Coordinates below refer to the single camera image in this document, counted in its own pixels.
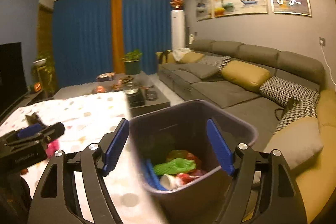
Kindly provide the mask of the grey trash bin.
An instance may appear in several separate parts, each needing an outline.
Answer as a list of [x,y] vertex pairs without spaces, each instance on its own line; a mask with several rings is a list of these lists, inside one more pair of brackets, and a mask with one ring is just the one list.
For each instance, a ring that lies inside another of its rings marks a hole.
[[[258,138],[252,125],[203,100],[187,101],[129,122],[131,147],[142,174],[142,185],[159,203],[168,223],[211,223],[223,206],[231,178],[219,166],[207,137],[206,122],[210,118],[237,142],[253,145]],[[145,162],[162,164],[172,150],[181,149],[197,156],[206,174],[171,191],[152,187]]]

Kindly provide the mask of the black plastic bag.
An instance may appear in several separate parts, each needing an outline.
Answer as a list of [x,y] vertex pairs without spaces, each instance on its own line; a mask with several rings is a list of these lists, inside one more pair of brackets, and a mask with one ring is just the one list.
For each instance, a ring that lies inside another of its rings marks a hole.
[[37,113],[33,113],[31,115],[25,115],[26,121],[29,124],[29,126],[33,126],[35,124],[41,125],[43,128],[46,128],[47,126],[42,122],[41,118],[38,116]]

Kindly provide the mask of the pink plastic wrapper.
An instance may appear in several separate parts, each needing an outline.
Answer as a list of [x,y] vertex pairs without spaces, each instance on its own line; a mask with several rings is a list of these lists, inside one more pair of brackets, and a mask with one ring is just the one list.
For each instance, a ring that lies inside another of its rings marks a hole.
[[56,139],[51,143],[48,143],[47,149],[45,150],[47,157],[50,159],[54,155],[54,153],[59,150],[59,140]]

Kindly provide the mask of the orange small clock radio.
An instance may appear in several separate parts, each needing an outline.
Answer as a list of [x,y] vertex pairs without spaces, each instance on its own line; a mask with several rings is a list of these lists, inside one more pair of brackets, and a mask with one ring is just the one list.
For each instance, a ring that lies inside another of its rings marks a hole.
[[33,85],[31,85],[31,93],[38,93],[42,90],[42,86],[40,82],[34,83]]

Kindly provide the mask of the black television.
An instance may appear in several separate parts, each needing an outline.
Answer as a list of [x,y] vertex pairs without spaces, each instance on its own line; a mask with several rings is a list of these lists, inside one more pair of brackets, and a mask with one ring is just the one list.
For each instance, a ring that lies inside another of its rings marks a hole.
[[1,44],[0,54],[0,107],[3,114],[28,90],[23,70],[21,42]]

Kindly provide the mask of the hanging plant in white bowl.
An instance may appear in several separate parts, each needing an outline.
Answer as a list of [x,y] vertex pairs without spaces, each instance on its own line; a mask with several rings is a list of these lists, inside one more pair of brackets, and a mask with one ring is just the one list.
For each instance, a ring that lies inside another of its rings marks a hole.
[[40,63],[40,61],[44,59],[44,64],[36,65],[33,63],[31,75],[36,83],[41,84],[42,89],[47,95],[52,97],[58,88],[52,52],[39,52],[35,62]]

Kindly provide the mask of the box on coffee table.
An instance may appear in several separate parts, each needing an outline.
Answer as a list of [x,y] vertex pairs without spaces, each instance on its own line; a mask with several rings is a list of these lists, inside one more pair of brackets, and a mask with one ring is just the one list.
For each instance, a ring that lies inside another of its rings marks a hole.
[[113,81],[115,77],[115,72],[108,72],[100,74],[96,77],[97,82],[104,82],[104,81]]

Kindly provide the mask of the glass kettle on table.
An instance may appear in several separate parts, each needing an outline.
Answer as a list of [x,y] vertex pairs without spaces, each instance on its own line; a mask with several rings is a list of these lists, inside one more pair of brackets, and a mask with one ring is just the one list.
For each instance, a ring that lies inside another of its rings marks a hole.
[[145,98],[137,82],[129,81],[124,84],[123,92],[127,96],[130,107],[138,107],[145,104]]

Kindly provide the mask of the green potted plant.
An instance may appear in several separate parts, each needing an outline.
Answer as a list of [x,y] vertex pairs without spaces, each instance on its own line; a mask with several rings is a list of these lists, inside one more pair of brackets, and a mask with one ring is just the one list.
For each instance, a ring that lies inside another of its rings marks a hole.
[[142,52],[138,49],[128,52],[122,58],[122,61],[125,66],[126,75],[137,75],[140,73],[140,60]]

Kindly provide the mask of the dark coffee table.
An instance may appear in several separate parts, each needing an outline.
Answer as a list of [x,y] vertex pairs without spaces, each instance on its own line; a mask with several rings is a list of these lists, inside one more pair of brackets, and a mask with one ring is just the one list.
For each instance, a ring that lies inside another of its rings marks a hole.
[[[98,86],[103,86],[106,90],[104,95],[115,95],[116,93],[123,93],[120,91],[112,91],[112,86],[118,82],[118,80],[122,77],[125,77],[124,74],[116,74],[114,80],[112,81],[103,81],[103,82],[92,82],[85,83],[80,85],[72,85],[61,88],[58,92],[55,93],[53,99],[55,100],[65,100],[69,98],[86,96],[96,94],[96,88]],[[170,101],[166,98],[166,96],[153,84],[150,80],[149,76],[144,72],[141,72],[139,75],[134,76],[135,80],[139,83],[139,85],[144,87],[152,87],[151,90],[154,90],[157,93],[157,99],[154,101],[148,101],[145,97],[145,91],[141,89],[140,91],[143,94],[145,104],[142,106],[134,106],[130,107],[130,112],[132,117],[136,117],[139,115],[151,113],[153,111],[161,110],[167,107],[170,107]]]

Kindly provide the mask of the red paper cup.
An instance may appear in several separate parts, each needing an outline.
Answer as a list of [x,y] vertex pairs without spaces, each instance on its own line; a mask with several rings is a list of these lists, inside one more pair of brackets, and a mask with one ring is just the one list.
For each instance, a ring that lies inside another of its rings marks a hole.
[[161,186],[163,186],[165,189],[174,190],[188,184],[189,182],[192,182],[196,178],[197,178],[196,176],[191,176],[186,173],[179,173],[175,176],[170,174],[164,174],[160,178],[159,182]]

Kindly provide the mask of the houndstooth cushion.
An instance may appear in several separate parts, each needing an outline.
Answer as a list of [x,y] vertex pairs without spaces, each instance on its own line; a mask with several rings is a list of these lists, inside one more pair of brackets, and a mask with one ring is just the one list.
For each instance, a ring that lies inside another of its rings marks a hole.
[[315,90],[274,76],[260,86],[259,92],[281,106],[276,132],[301,118],[317,118],[320,93]]

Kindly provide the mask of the blue curtain left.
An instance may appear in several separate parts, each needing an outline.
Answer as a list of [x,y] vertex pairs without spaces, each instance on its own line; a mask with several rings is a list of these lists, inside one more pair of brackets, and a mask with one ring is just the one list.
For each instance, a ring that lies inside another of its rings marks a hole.
[[58,0],[52,17],[55,71],[61,88],[113,71],[111,0]]

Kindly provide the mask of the blue curtain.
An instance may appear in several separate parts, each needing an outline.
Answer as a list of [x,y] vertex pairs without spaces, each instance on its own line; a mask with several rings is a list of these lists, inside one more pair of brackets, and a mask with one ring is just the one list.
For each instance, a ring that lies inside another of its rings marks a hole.
[[111,0],[58,0],[52,17],[55,71],[61,88],[113,71]]
[[122,0],[123,46],[125,53],[139,50],[141,69],[157,73],[157,52],[170,50],[171,0]]

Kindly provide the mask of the mustard cushion middle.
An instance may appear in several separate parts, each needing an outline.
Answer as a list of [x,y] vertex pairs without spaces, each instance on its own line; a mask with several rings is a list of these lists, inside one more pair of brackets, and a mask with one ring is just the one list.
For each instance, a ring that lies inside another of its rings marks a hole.
[[237,60],[230,61],[221,74],[225,80],[254,93],[271,78],[267,69]]

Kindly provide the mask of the white cloth on sofa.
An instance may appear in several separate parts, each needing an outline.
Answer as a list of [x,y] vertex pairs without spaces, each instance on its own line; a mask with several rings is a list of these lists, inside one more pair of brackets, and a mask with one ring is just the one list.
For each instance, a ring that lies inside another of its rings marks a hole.
[[176,62],[180,62],[181,59],[188,53],[190,53],[191,50],[189,48],[178,48],[172,51],[173,58]]

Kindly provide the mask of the grey cushion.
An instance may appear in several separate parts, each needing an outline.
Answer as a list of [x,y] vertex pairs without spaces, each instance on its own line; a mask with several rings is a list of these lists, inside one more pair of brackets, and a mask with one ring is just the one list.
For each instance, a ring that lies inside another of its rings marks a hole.
[[203,63],[187,63],[182,64],[179,67],[181,71],[187,71],[197,76],[201,80],[210,78],[218,73],[219,67],[215,67],[212,65],[207,65]]

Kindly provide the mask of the blue curtain right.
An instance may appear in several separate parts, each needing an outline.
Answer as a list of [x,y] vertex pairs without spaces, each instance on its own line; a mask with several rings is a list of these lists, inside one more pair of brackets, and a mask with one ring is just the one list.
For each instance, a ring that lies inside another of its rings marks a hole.
[[157,73],[157,52],[170,50],[171,0],[122,0],[123,46],[125,53],[139,50],[141,69]]

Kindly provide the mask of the orange curtain strip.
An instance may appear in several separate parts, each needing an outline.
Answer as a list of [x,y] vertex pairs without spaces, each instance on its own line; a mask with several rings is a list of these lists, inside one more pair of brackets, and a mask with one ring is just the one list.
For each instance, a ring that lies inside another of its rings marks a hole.
[[115,73],[124,73],[122,61],[124,56],[122,0],[110,0],[111,32],[112,32],[112,61]]

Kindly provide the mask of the grey sectional sofa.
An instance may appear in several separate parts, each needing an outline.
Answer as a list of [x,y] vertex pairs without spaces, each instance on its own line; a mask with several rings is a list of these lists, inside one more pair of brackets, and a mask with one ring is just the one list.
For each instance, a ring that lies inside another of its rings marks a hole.
[[173,58],[172,50],[157,52],[158,77],[182,99],[205,100],[254,126],[255,148],[264,151],[275,135],[282,111],[280,105],[225,80],[221,70],[230,61],[242,61],[320,93],[318,128],[323,149],[307,170],[296,175],[309,223],[335,223],[335,91],[324,88],[325,70],[316,59],[289,51],[233,41],[197,40],[190,50],[205,56],[197,63],[219,67],[214,76],[201,80]]

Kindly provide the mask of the mustard cushion far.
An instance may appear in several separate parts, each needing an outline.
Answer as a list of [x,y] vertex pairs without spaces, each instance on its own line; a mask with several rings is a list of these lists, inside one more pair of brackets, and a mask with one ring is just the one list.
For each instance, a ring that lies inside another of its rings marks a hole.
[[181,64],[188,64],[188,63],[196,63],[201,60],[205,55],[202,53],[197,52],[189,52],[186,53],[180,60],[179,63]]

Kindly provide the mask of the white standing air conditioner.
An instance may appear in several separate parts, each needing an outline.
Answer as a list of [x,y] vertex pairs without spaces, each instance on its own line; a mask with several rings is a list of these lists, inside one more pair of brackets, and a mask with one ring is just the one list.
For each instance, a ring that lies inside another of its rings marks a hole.
[[172,50],[185,47],[185,12],[171,10],[171,43]]

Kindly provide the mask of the red flower decoration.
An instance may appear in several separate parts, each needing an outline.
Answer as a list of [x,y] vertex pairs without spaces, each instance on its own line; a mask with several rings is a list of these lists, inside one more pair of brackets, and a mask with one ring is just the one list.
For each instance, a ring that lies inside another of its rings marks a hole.
[[171,0],[170,4],[173,9],[181,10],[185,4],[184,0]]

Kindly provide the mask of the left small painting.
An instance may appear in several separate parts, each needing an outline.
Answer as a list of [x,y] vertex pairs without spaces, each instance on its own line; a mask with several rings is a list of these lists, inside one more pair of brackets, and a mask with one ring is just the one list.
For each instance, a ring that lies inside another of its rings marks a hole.
[[195,0],[196,20],[206,20],[212,18],[211,0]]

